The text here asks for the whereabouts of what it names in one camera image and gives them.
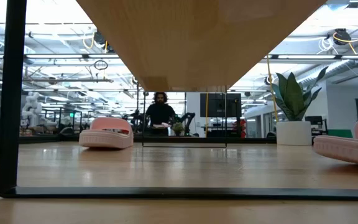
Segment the wooden floor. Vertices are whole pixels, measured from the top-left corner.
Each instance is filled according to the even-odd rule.
[[[358,165],[310,147],[229,145],[95,151],[73,142],[21,145],[21,186],[358,189]],[[0,223],[358,223],[358,202],[12,200]]]

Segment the potted plant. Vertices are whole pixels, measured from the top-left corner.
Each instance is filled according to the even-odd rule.
[[[180,133],[184,130],[182,123],[175,123],[172,126],[172,130],[175,132],[176,136],[180,136]]]
[[[272,84],[275,101],[288,121],[277,121],[277,144],[293,146],[311,145],[311,126],[309,121],[302,121],[310,103],[317,98],[321,88],[314,93],[311,92],[313,87],[326,74],[328,67],[320,71],[316,81],[303,89],[301,83],[297,83],[295,76],[291,73],[288,79],[282,74],[277,74],[278,85]]]

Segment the white planter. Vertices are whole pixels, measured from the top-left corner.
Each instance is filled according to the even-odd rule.
[[[311,146],[309,121],[282,121],[276,125],[277,144],[288,146]]]

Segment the snake plant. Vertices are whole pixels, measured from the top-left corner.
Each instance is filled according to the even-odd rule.
[[[272,84],[274,97],[277,106],[283,110],[289,121],[301,121],[303,119],[310,103],[317,98],[321,88],[314,93],[311,90],[325,76],[327,68],[322,69],[316,81],[305,90],[302,83],[296,82],[292,72],[288,79],[277,73],[278,85]]]

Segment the person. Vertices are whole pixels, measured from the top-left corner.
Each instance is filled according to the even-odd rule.
[[[154,103],[147,108],[146,116],[150,116],[151,127],[155,124],[169,123],[175,117],[173,108],[166,104],[167,94],[164,92],[154,93]],[[168,135],[168,129],[152,129],[152,134]]]

